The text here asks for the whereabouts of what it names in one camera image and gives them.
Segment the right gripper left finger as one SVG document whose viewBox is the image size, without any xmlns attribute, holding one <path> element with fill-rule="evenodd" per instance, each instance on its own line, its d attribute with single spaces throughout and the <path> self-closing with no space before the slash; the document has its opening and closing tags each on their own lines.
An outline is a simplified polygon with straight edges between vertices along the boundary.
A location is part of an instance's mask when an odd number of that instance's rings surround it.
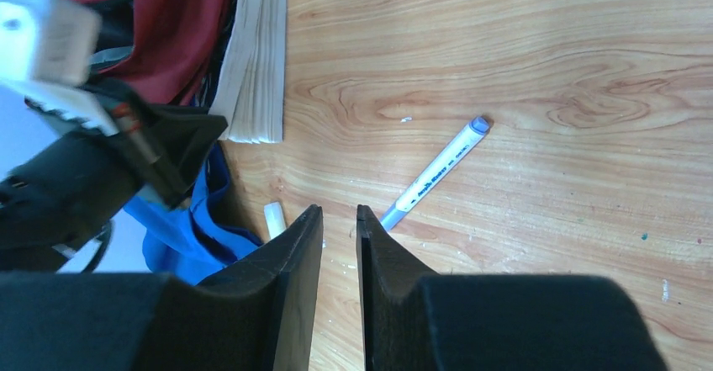
<svg viewBox="0 0 713 371">
<path fill-rule="evenodd" d="M 191 285 L 158 273 L 5 273 L 4 370 L 305 370 L 323 211 Z"/>
</svg>

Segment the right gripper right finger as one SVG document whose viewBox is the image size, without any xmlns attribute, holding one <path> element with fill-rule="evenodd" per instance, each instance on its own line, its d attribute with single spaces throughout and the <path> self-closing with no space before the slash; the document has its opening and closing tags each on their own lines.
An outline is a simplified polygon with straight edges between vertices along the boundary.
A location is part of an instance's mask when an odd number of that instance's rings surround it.
<svg viewBox="0 0 713 371">
<path fill-rule="evenodd" d="M 664 370 L 632 299 L 572 274 L 440 274 L 356 215 L 368 370 Z"/>
</svg>

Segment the red backpack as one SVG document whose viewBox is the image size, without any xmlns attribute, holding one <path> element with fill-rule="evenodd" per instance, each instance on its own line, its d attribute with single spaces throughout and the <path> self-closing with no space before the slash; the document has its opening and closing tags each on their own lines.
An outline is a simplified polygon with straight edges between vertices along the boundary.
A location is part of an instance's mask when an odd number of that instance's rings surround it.
<svg viewBox="0 0 713 371">
<path fill-rule="evenodd" d="M 128 83 L 145 101 L 208 107 L 236 0 L 73 0 L 100 14 L 91 70 Z"/>
</svg>

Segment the little women book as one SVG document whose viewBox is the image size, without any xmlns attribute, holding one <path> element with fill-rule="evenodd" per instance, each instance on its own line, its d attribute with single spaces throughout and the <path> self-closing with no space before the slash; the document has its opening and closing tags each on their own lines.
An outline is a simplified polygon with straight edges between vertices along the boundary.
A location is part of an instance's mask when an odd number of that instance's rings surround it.
<svg viewBox="0 0 713 371">
<path fill-rule="evenodd" d="M 234 24 L 209 112 L 221 140 L 283 141 L 288 0 L 236 0 Z"/>
</svg>

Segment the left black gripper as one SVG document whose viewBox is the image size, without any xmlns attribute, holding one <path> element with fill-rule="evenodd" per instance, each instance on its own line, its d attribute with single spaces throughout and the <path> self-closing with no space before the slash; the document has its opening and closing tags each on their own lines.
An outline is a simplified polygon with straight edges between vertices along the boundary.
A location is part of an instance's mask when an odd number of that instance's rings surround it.
<svg viewBox="0 0 713 371">
<path fill-rule="evenodd" d="M 128 84 L 92 78 L 114 135 L 43 110 L 60 137 L 1 183 L 1 268 L 56 271 L 92 239 L 108 245 L 112 218 L 136 195 L 183 204 L 226 119 L 201 107 L 147 103 Z"/>
</svg>

